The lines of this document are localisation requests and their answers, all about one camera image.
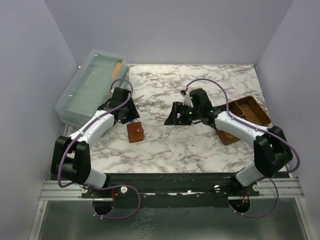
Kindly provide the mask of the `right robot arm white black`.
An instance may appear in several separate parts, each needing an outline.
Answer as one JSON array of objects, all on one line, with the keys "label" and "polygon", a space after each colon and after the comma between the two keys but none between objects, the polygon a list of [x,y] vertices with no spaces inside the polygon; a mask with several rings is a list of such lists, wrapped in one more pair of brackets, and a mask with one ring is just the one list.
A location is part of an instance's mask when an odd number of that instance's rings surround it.
[{"label": "right robot arm white black", "polygon": [[205,90],[198,88],[175,101],[165,120],[166,126],[190,126],[200,121],[215,130],[227,132],[253,147],[254,159],[235,174],[230,191],[241,196],[248,186],[263,178],[271,178],[293,159],[291,148],[281,128],[267,128],[249,122],[227,111],[225,106],[213,106]]}]

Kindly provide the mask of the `brown leather card holder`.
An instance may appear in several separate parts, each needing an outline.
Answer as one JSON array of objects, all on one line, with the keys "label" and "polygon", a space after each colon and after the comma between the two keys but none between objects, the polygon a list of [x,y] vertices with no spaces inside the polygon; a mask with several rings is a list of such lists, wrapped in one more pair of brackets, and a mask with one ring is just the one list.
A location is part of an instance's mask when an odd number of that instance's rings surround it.
[{"label": "brown leather card holder", "polygon": [[145,139],[144,129],[140,121],[131,122],[127,125],[128,140],[136,143]]}]

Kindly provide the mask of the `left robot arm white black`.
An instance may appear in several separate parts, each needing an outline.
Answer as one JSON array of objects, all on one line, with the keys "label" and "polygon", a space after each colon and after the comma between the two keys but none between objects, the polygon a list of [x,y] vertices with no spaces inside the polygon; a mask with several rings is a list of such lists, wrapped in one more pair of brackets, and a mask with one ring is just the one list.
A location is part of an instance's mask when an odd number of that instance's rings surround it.
[{"label": "left robot arm white black", "polygon": [[106,182],[106,174],[92,168],[90,149],[116,123],[126,124],[139,117],[132,92],[115,87],[111,98],[98,107],[85,125],[70,136],[59,136],[56,139],[51,174],[60,181],[65,179],[71,183],[91,186],[99,197],[107,197],[111,185]]}]

